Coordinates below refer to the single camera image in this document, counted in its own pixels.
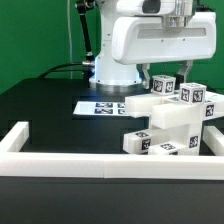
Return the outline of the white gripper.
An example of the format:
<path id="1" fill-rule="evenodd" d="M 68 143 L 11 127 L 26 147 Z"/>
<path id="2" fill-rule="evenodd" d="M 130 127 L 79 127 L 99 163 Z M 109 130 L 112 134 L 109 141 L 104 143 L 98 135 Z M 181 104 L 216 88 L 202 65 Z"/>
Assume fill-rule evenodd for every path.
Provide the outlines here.
<path id="1" fill-rule="evenodd" d="M 183 61 L 175 74 L 179 87 L 192 60 L 215 53 L 216 14 L 195 11 L 193 0 L 119 0 L 116 12 L 112 57 L 121 64 L 138 64 L 145 89 L 150 87 L 150 65 L 144 63 Z"/>

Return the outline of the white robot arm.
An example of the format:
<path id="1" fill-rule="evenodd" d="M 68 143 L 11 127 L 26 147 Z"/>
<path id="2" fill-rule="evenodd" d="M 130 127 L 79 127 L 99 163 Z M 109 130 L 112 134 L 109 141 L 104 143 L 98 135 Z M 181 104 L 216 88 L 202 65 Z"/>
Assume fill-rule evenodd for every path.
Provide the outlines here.
<path id="1" fill-rule="evenodd" d="M 186 80 L 193 62 L 216 50 L 216 13 L 199 0 L 78 0 L 86 58 L 93 68 L 89 84 L 106 91 L 150 86 L 152 63 L 181 63 L 177 79 Z M 98 8 L 101 50 L 91 49 L 86 13 Z"/>

